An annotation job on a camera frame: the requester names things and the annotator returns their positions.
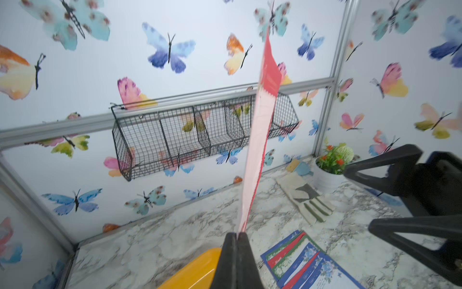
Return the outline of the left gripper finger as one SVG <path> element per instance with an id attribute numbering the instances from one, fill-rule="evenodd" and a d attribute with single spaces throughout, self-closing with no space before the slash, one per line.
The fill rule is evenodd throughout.
<path id="1" fill-rule="evenodd" d="M 226 234 L 210 289 L 263 288 L 247 234 Z"/>

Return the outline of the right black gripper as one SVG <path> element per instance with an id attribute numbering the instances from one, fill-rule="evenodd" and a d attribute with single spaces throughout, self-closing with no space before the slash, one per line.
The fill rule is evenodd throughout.
<path id="1" fill-rule="evenodd" d="M 374 158 L 351 163 L 344 177 L 402 201 L 414 217 L 374 219 L 369 232 L 404 251 L 454 285 L 462 284 L 462 160 L 405 144 Z M 385 177 L 363 171 L 387 167 Z"/>

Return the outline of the yellow plastic storage tray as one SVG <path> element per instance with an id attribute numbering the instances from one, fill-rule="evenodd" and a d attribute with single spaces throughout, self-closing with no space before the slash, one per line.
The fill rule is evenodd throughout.
<path id="1" fill-rule="evenodd" d="M 221 255 L 221 248 L 207 250 L 179 272 L 166 280 L 159 289 L 209 289 Z"/>

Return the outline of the red stationery paper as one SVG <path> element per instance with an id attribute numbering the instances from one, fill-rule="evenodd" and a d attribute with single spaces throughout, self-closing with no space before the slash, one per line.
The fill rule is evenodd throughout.
<path id="1" fill-rule="evenodd" d="M 297 274 L 286 284 L 283 286 L 283 289 L 291 289 L 298 280 L 302 277 L 303 273 L 311 266 L 311 264 L 315 261 L 319 252 L 317 252 L 303 267 L 302 269 L 297 272 Z"/>
<path id="2" fill-rule="evenodd" d="M 293 248 L 297 246 L 297 244 L 302 240 L 303 237 L 306 236 L 305 232 L 301 232 L 297 237 L 295 237 L 292 241 L 283 247 L 282 250 L 278 251 L 278 253 L 268 261 L 269 268 L 274 268 L 277 263 L 281 261 L 281 259 L 289 253 Z"/>
<path id="3" fill-rule="evenodd" d="M 282 73 L 274 60 L 270 37 L 267 36 L 265 38 L 261 73 L 249 137 L 249 149 L 245 164 L 239 223 L 237 226 L 238 232 L 246 230 L 251 206 L 261 179 L 268 135 L 273 121 L 281 81 Z"/>

